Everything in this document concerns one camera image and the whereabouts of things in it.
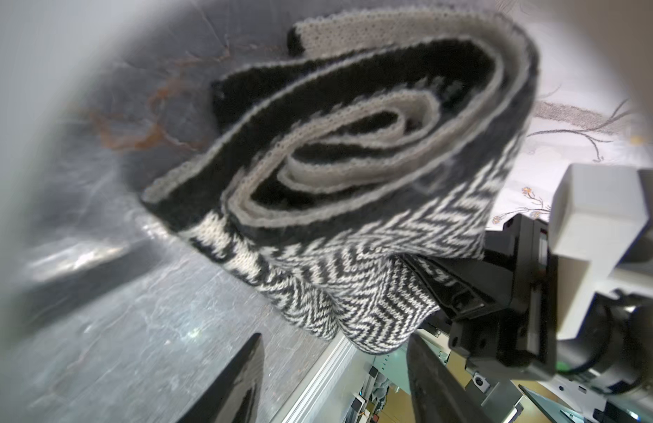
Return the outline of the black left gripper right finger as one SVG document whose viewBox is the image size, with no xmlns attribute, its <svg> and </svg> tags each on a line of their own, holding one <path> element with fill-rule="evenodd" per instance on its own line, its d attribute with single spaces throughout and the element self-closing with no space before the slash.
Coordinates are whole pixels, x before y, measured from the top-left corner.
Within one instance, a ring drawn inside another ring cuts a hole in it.
<svg viewBox="0 0 653 423">
<path fill-rule="evenodd" d="M 421 336 L 407 342 L 407 373 L 416 422 L 487 423 L 476 405 Z"/>
</svg>

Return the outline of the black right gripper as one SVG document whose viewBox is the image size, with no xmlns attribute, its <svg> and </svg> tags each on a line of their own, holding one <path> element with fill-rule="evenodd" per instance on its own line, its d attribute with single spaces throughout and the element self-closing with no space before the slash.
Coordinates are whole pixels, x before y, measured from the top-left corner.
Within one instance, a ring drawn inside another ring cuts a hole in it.
<svg viewBox="0 0 653 423">
<path fill-rule="evenodd" d="M 546 222 L 518 214 L 486 232 L 481 259 L 412 256 L 410 267 L 469 368 L 499 379 L 555 375 L 556 260 Z"/>
</svg>

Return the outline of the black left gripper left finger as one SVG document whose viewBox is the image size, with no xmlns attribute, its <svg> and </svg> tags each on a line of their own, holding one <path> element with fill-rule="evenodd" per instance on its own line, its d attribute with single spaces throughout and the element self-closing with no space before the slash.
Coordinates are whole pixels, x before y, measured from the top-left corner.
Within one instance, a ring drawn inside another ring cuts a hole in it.
<svg viewBox="0 0 653 423">
<path fill-rule="evenodd" d="M 264 359 L 262 335 L 254 333 L 178 423 L 255 422 Z"/>
</svg>

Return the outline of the black white knitted scarf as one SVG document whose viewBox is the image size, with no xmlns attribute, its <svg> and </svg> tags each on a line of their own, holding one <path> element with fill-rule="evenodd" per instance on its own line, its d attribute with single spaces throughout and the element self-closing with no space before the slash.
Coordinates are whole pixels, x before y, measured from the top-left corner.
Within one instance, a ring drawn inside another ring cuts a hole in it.
<svg viewBox="0 0 653 423">
<path fill-rule="evenodd" d="M 304 19 L 287 44 L 213 83 L 220 136 L 141 201 L 291 324 L 386 354 L 439 308 L 411 262 L 482 256 L 539 51 L 450 6 Z"/>
</svg>

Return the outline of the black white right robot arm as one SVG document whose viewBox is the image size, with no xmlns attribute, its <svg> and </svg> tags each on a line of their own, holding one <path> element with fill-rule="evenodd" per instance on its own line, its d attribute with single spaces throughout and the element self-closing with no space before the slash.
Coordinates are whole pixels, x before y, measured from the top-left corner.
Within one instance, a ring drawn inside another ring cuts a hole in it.
<svg viewBox="0 0 653 423">
<path fill-rule="evenodd" d="M 606 398 L 599 421 L 653 421 L 653 300 L 596 294 L 575 338 L 556 334 L 558 259 L 548 226 L 517 215 L 489 231 L 481 259 L 406 255 L 439 311 L 430 323 L 469 368 L 508 380 L 563 381 Z"/>
</svg>

